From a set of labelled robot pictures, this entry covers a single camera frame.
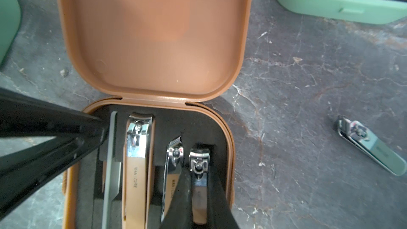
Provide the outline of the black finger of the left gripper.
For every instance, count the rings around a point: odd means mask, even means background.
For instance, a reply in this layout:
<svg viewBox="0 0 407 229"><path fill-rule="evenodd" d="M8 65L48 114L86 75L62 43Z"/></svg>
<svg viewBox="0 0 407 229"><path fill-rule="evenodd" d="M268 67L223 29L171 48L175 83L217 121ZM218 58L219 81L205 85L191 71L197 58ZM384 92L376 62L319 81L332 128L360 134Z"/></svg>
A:
<svg viewBox="0 0 407 229"><path fill-rule="evenodd" d="M107 135L56 137L1 157L1 219L63 171L90 154Z"/></svg>
<svg viewBox="0 0 407 229"><path fill-rule="evenodd" d="M101 137L97 117L1 88L1 137Z"/></svg>

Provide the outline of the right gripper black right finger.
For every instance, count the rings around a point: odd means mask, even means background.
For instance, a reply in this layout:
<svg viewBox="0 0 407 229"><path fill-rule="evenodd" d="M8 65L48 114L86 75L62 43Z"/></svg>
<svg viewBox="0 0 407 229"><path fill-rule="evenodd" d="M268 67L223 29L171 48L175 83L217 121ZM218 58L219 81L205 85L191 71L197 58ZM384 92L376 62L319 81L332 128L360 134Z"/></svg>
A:
<svg viewBox="0 0 407 229"><path fill-rule="evenodd" d="M239 229L226 200L215 166L211 166L208 172L207 228Z"/></svg>

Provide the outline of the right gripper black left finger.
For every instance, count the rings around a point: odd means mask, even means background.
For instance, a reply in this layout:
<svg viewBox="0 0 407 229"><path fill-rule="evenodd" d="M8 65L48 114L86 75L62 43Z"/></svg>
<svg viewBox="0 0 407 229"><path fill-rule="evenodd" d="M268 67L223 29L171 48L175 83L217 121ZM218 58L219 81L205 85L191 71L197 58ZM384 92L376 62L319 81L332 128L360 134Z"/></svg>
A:
<svg viewBox="0 0 407 229"><path fill-rule="evenodd" d="M167 214L159 229L192 228L192 186L189 168L183 168Z"/></svg>

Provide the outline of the large brown nail clipper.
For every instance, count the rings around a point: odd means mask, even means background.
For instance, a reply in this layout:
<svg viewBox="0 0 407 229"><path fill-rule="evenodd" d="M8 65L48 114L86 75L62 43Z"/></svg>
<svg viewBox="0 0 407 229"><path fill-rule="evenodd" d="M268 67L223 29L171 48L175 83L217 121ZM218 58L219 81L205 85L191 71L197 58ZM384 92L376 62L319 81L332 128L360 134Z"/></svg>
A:
<svg viewBox="0 0 407 229"><path fill-rule="evenodd" d="M124 229L147 228L154 116L130 114L124 145L123 209Z"/></svg>

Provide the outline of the small brown nail clipper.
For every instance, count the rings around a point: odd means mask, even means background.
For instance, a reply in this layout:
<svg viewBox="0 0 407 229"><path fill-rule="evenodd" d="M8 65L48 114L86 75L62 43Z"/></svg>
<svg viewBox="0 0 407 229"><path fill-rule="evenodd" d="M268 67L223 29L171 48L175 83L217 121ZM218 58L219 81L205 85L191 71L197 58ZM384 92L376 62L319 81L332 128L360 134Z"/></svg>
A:
<svg viewBox="0 0 407 229"><path fill-rule="evenodd" d="M166 150L161 221L164 220L169 210L174 192L180 178L180 173L183 168L183 163L184 148L181 136L179 136L169 142Z"/></svg>

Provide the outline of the brown clipper case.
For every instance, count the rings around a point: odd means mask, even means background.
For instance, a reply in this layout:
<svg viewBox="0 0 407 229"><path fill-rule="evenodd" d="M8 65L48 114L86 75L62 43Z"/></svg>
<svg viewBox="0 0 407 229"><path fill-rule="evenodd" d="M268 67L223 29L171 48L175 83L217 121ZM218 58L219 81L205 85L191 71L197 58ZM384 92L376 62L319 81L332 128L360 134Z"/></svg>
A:
<svg viewBox="0 0 407 229"><path fill-rule="evenodd" d="M154 116L147 228L159 229L166 150L181 136L183 168L194 148L210 152L230 209L235 144L225 120L204 102L237 78L244 57L251 0L57 0L66 50L78 74L108 97L84 112L117 112L115 162L120 191L109 229L124 229L124 145L130 114ZM65 177L63 228L101 229L108 137Z"/></svg>

